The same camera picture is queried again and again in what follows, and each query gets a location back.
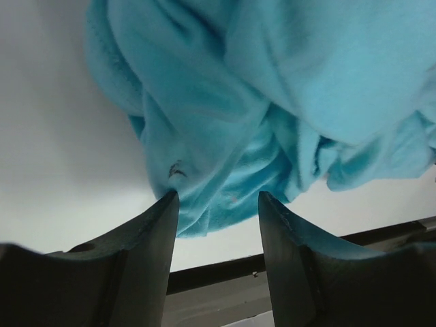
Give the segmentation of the light blue t-shirt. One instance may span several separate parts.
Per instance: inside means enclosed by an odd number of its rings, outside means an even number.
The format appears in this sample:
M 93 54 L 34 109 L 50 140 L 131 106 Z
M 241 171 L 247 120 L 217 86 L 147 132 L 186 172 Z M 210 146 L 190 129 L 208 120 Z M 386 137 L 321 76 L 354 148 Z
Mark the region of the light blue t-shirt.
M 434 1 L 92 1 L 85 33 L 181 238 L 435 163 Z

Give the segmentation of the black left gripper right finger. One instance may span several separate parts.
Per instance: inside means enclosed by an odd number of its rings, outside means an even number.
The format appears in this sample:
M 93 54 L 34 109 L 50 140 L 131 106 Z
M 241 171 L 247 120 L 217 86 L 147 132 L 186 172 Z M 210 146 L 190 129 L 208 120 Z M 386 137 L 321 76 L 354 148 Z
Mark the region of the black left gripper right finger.
M 435 243 L 367 249 L 261 192 L 258 211 L 276 326 L 434 326 Z

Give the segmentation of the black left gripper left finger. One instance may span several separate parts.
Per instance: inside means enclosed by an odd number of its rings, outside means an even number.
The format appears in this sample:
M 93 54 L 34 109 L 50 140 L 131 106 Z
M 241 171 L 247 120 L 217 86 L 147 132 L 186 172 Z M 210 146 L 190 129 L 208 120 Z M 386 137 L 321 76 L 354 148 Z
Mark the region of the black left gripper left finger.
M 2 326 L 159 326 L 179 199 L 67 252 L 1 245 Z

